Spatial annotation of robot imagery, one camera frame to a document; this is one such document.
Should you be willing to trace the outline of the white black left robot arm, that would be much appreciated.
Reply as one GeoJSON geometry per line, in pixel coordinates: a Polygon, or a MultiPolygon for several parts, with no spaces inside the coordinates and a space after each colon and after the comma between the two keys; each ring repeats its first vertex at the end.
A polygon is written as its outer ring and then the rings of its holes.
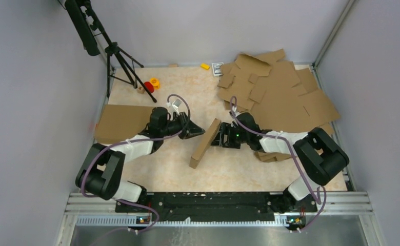
{"type": "Polygon", "coordinates": [[[155,107],[149,122],[141,132],[124,141],[105,146],[95,143],[90,148],[75,178],[75,185],[86,197],[104,200],[122,199],[135,212],[147,205],[146,189],[138,184],[122,181],[126,162],[156,152],[166,139],[189,139],[203,135],[205,130],[190,119],[190,112],[169,113],[155,107]]]}

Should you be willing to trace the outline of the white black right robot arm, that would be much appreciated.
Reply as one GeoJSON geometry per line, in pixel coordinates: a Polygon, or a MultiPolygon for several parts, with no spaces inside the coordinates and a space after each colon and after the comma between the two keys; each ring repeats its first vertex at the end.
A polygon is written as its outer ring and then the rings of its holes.
{"type": "Polygon", "coordinates": [[[283,204],[289,211],[302,207],[308,195],[317,200],[314,191],[328,184],[350,162],[322,128],[300,133],[263,130],[250,113],[233,115],[232,123],[222,122],[211,144],[229,149],[247,144],[255,152],[290,155],[300,176],[284,191],[283,204]]]}

